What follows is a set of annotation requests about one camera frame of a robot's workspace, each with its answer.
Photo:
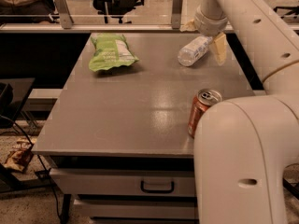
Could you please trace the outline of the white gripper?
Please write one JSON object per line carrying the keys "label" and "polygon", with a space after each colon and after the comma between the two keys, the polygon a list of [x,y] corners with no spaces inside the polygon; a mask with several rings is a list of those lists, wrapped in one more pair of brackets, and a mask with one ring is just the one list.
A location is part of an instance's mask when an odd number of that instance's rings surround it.
{"label": "white gripper", "polygon": [[181,32],[196,32],[205,36],[215,36],[210,49],[218,64],[223,64],[227,57],[226,34],[222,33],[227,25],[227,18],[210,19],[200,7],[196,9],[194,20],[190,20],[180,27]]}

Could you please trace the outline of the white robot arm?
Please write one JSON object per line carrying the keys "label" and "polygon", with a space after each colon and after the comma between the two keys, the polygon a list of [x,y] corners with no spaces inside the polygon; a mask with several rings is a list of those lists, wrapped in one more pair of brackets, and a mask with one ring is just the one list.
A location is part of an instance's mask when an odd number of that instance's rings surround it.
{"label": "white robot arm", "polygon": [[200,118],[193,159],[200,224],[288,224],[283,172],[299,155],[299,35],[264,0],[202,0],[197,29],[230,23],[264,93]]}

